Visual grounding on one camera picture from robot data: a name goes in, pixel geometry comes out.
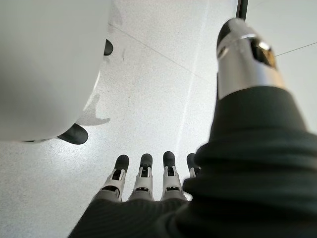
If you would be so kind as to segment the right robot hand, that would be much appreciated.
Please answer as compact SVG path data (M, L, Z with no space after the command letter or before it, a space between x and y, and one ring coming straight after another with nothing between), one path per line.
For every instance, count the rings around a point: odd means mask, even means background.
M152 159L142 157L130 199L120 200L128 157L70 233L72 238L314 238L317 137L285 87L273 50L240 18L217 40L217 95L209 141L189 154L178 182L163 156L162 200L153 201Z

